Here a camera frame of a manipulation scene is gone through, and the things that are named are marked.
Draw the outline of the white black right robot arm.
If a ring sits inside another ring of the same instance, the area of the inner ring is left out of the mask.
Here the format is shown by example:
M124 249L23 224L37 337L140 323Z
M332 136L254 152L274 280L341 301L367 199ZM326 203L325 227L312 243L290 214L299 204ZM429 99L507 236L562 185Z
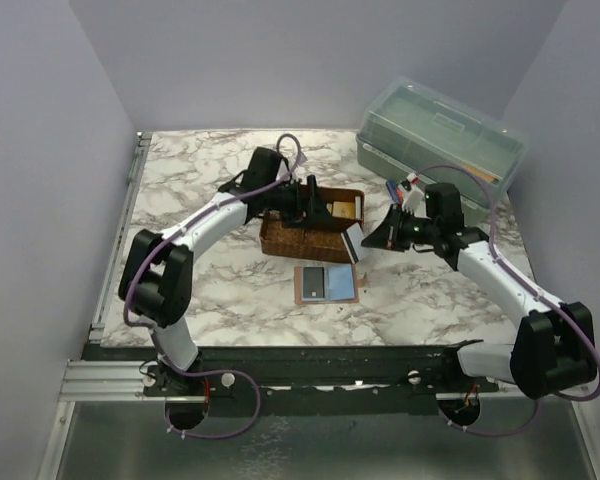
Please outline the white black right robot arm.
M421 194L425 216L392 205L362 246L396 252L424 247L479 286L516 328L511 344L469 340L450 347L451 360L439 370L442 384L460 392L476 377L488 377L540 399L600 381L589 309L542 291L506 260L483 230L466 226L454 185L430 184Z

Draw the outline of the black credit card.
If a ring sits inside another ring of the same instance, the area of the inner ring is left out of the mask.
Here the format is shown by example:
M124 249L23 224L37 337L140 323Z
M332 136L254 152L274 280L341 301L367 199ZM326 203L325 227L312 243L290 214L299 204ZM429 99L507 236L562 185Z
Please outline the black credit card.
M302 269L302 298L321 300L325 298L325 270L323 267Z

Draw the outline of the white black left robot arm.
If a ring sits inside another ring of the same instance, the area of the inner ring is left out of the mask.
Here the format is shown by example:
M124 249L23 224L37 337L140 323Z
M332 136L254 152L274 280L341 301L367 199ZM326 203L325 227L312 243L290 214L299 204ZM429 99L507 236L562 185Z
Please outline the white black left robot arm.
M159 359L170 366L167 382L177 393L189 395L201 385L202 372L194 364L198 347L185 313L194 264L209 248L269 212L286 229L343 228L343 220L319 195L315 177L301 183L292 177L294 168L279 151L258 147L248 167L197 212L161 233L143 229L134 236L118 290L123 320L149 330Z

